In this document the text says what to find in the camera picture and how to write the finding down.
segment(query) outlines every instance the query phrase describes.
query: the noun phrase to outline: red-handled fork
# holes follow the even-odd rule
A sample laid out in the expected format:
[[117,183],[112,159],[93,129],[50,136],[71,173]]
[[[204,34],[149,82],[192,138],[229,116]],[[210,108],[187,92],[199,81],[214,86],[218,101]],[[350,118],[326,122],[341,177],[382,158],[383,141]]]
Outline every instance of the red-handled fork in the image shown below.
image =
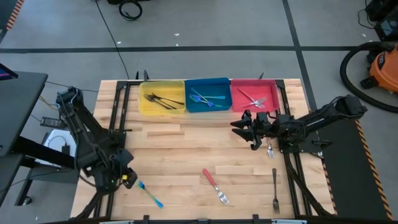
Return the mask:
[[210,173],[207,171],[207,169],[203,169],[203,173],[205,174],[205,176],[207,177],[207,179],[210,181],[210,183],[212,184],[212,186],[214,187],[214,189],[216,189],[217,191],[217,195],[218,198],[224,203],[224,204],[229,204],[229,200],[226,198],[225,194],[223,192],[221,192],[217,185],[216,182],[213,180],[213,178],[211,177]]

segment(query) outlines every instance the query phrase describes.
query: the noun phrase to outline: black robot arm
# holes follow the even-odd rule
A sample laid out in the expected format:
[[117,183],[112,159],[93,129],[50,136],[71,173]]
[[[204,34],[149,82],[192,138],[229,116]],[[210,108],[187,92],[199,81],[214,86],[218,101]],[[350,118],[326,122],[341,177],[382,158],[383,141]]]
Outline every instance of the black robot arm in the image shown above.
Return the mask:
[[[291,146],[303,142],[308,134],[341,119],[359,119],[367,111],[355,96],[339,96],[322,108],[295,119],[287,114],[271,117],[269,113],[257,113],[251,120],[251,113],[246,110],[240,121],[234,121],[232,131],[246,141],[253,141],[252,150],[257,150],[264,137],[278,138],[280,143]],[[268,117],[275,121],[270,123]]]
[[77,216],[86,218],[101,196],[116,191],[121,184],[128,189],[132,187],[137,174],[127,165],[133,156],[124,149],[120,131],[108,131],[95,120],[83,104],[81,90],[70,87],[58,93],[56,106],[76,142],[75,168],[95,180],[97,193]]

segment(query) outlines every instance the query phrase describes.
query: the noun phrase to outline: gray floor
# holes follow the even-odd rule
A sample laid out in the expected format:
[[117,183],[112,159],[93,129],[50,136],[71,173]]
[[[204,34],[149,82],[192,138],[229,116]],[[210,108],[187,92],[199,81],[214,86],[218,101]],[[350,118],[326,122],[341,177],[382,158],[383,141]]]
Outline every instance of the gray floor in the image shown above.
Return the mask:
[[[289,0],[300,45],[350,46],[378,40],[373,30],[358,25],[363,0]],[[144,13],[127,22],[115,6],[99,5],[120,47],[272,45],[293,46],[281,0],[151,0],[142,2]],[[0,49],[51,49],[112,47],[113,43],[94,2],[89,0],[26,0],[14,27]],[[339,78],[346,52],[304,52],[304,60],[318,106],[336,95],[347,94]],[[189,51],[123,52],[130,76],[146,69],[151,78],[301,78],[294,51]],[[125,79],[117,53],[0,54],[0,62],[13,70],[48,73],[49,81],[98,89],[100,80]],[[364,55],[355,56],[348,72],[353,80],[366,76]],[[46,85],[42,96],[54,101],[64,88]],[[371,93],[397,105],[396,96]],[[96,94],[85,93],[94,108]],[[398,125],[395,114],[369,106],[361,120],[393,215],[398,215]],[[56,117],[57,112],[38,102],[32,114]],[[40,142],[49,129],[29,119],[23,136]],[[20,170],[16,180],[24,178]],[[65,220],[73,202],[75,185],[36,181],[29,195],[32,205],[14,207],[20,185],[12,188],[0,208],[5,223],[40,223]]]

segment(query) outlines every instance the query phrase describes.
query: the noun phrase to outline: red handle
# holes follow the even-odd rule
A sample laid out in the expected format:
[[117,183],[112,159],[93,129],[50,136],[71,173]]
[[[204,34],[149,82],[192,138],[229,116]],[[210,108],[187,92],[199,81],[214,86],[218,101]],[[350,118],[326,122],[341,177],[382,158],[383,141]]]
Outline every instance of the red handle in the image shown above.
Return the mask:
[[207,171],[207,169],[203,169],[203,173],[205,174],[205,176],[207,177],[207,179],[210,181],[210,183],[213,186],[216,186],[216,182],[214,182],[213,178],[211,178],[210,173]]

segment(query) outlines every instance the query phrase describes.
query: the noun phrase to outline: plastic tray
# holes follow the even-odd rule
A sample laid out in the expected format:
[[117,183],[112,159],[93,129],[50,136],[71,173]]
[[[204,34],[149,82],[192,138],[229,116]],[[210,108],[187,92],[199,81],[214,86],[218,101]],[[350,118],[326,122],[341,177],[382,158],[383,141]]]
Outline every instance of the plastic tray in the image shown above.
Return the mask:
[[[145,94],[156,94],[157,96],[182,102],[184,105],[162,100],[176,109],[168,110],[158,103],[147,100]],[[184,81],[143,82],[139,85],[138,110],[144,115],[168,115],[182,114],[185,112],[185,85]]]
[[[190,94],[196,95],[191,88],[194,88],[202,96],[225,96],[225,100],[207,98],[208,101],[220,105],[220,107],[209,107],[206,103],[197,103],[190,99]],[[206,78],[185,81],[185,101],[187,111],[191,113],[207,111],[229,110],[232,105],[231,89],[228,78]]]
[[[265,108],[258,108],[254,105],[244,107],[252,101],[241,93],[239,88],[255,100],[266,97],[267,100],[263,102]],[[273,112],[279,108],[275,80],[233,79],[231,81],[231,91],[233,99],[232,110],[234,112],[243,112],[246,109],[252,112]]]

